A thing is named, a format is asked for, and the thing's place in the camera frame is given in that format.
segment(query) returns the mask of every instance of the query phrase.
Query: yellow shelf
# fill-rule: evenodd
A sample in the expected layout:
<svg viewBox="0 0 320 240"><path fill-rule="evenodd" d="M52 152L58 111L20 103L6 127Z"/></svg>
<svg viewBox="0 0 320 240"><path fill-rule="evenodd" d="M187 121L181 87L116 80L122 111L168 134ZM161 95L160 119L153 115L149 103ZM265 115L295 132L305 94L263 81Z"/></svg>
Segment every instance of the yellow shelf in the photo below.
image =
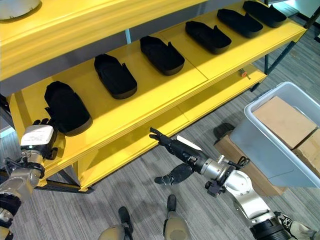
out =
<svg viewBox="0 0 320 240"><path fill-rule="evenodd" d="M81 191L156 146L157 142L149 138L150 127L171 136L187 124L187 118L174 107L75 162L72 167L78 176Z"/></svg>
<svg viewBox="0 0 320 240"><path fill-rule="evenodd" d="M35 13L0 21L0 81L78 49L205 0L42 0Z"/></svg>
<svg viewBox="0 0 320 240"><path fill-rule="evenodd" d="M54 81L70 85L93 118L92 126L82 134L59 135L56 145L63 149L63 155L58 155L54 161L44 161L45 177L161 115L196 94L208 81L187 60L178 74L162 75L141 53L139 41L108 54L125 63L136 79L138 90L130 98L116 100L111 97L98 78L93 59L11 95L9 106L19 138L34 120L48 117L44 95L47 85Z"/></svg>
<svg viewBox="0 0 320 240"><path fill-rule="evenodd" d="M240 74L235 72L183 103L180 103L177 107L192 123L255 84L262 82L266 77L263 72L253 65L248 65L243 69L251 79L248 77L240 77Z"/></svg>
<svg viewBox="0 0 320 240"><path fill-rule="evenodd" d="M242 2L228 8L243 13L241 6ZM84 191L155 146L156 143L148 138L150 126L159 127L168 135L174 134L261 82L266 76L249 63L291 40L297 41L305 32L303 27L288 20L279 28L264 25L259 36L247 39L218 22L216 14L208 13L195 20L211 27L218 23L218 27L232 39L230 48L220 55L206 52L188 37L184 23L154 34L164 42L171 41L186 58L183 69L173 76L163 76L151 65L141 53L139 41L109 52L121 63L126 63L138 83L137 92L130 98L116 100L110 96L98 79L94 59L12 94L8 101L19 138L34 120L48 117L44 94L46 86L53 81L70 85L93 118L92 126L82 134L73 137L58 135L55 143L59 148L58 157L44 161L44 180L73 165ZM240 77L237 72L240 68L248 71L251 79Z"/></svg>
<svg viewBox="0 0 320 240"><path fill-rule="evenodd" d="M162 133L171 136L266 77L252 65L244 69L251 79L234 73L179 104L178 107L75 162L73 168L81 190L85 191L93 183L156 146L157 142L149 138L150 127L158 128Z"/></svg>
<svg viewBox="0 0 320 240"><path fill-rule="evenodd" d="M245 11L242 6L243 2L241 1L226 8L244 15ZM221 31L231 38L232 43L223 54L213 55L197 44L187 35L185 22L160 32L208 79L223 79L285 43L299 40L306 31L302 26L287 19L278 28L270 28L263 24L263 29L258 36L245 38L222 23L217 18L217 12L209 12L191 20L205 23L212 28L217 25Z"/></svg>

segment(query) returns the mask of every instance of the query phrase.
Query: robot leg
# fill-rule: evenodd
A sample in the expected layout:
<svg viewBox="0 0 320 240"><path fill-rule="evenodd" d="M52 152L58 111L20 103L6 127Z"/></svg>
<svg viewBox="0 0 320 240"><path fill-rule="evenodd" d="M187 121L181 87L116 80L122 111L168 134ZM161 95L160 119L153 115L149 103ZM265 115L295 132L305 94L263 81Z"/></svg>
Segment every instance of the robot leg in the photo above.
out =
<svg viewBox="0 0 320 240"><path fill-rule="evenodd" d="M168 215L164 222L164 240L190 240L190 232L186 221L176 213L177 198L170 195L167 202Z"/></svg>
<svg viewBox="0 0 320 240"><path fill-rule="evenodd" d="M103 231L98 240L133 240L134 231L130 215L126 207L122 206L118 210L121 224L114 225Z"/></svg>
<svg viewBox="0 0 320 240"><path fill-rule="evenodd" d="M104 230L99 240L124 240L126 236L125 228L122 225L111 226Z"/></svg>

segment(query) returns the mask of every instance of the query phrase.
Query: gray plastic bin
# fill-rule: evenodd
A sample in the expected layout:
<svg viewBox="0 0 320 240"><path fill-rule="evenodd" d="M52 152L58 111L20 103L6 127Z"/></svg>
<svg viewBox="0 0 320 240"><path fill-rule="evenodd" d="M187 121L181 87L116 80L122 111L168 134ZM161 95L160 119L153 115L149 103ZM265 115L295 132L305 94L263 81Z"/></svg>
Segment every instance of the gray plastic bin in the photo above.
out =
<svg viewBox="0 0 320 240"><path fill-rule="evenodd" d="M291 82L283 82L244 108L245 119L231 133L234 142L279 187L316 187L320 179L253 112L278 96L320 126L320 105Z"/></svg>

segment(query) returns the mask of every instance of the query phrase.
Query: brown cardboard box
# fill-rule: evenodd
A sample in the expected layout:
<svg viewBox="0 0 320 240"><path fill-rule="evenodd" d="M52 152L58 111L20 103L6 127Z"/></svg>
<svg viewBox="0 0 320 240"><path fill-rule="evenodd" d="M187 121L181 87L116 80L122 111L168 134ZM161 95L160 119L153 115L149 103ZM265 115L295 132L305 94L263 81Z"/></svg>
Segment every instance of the brown cardboard box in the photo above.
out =
<svg viewBox="0 0 320 240"><path fill-rule="evenodd" d="M242 156L246 156L229 138L229 134L224 136L214 147L228 160L237 163ZM252 163L241 169L246 173L251 181L253 189L261 196L282 195L287 187L277 187L272 185L267 177Z"/></svg>
<svg viewBox="0 0 320 240"><path fill-rule="evenodd" d="M289 149L294 149L317 127L314 122L277 96L253 114Z"/></svg>
<svg viewBox="0 0 320 240"><path fill-rule="evenodd" d="M320 129L292 151L320 178Z"/></svg>

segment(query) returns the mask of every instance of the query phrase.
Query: robot finger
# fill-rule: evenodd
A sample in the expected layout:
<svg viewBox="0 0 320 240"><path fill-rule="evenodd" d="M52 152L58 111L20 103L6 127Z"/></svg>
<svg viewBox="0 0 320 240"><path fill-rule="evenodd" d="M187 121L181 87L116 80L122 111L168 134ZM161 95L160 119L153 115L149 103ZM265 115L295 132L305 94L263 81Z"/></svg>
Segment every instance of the robot finger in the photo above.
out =
<svg viewBox="0 0 320 240"><path fill-rule="evenodd" d="M157 141L160 140L159 137L158 137L157 135L154 135L154 134L149 134L149 137L150 137L151 139L155 139L155 140L157 140Z"/></svg>
<svg viewBox="0 0 320 240"><path fill-rule="evenodd" d="M55 131L58 131L57 124L52 118L47 122L47 125L52 126Z"/></svg>
<svg viewBox="0 0 320 240"><path fill-rule="evenodd" d="M39 119L35 120L32 125L39 125L41 121Z"/></svg>
<svg viewBox="0 0 320 240"><path fill-rule="evenodd" d="M48 118L44 118L44 119L42 119L42 121L41 121L41 125L46 125L47 123L48 123L48 121L49 121L49 119Z"/></svg>
<svg viewBox="0 0 320 240"><path fill-rule="evenodd" d="M194 170L185 163L176 166L169 174L154 179L156 184L175 185L183 182L194 173Z"/></svg>
<svg viewBox="0 0 320 240"><path fill-rule="evenodd" d="M158 136L162 136L163 134L161 132L159 132L157 129L150 127L150 132L153 134L156 134Z"/></svg>

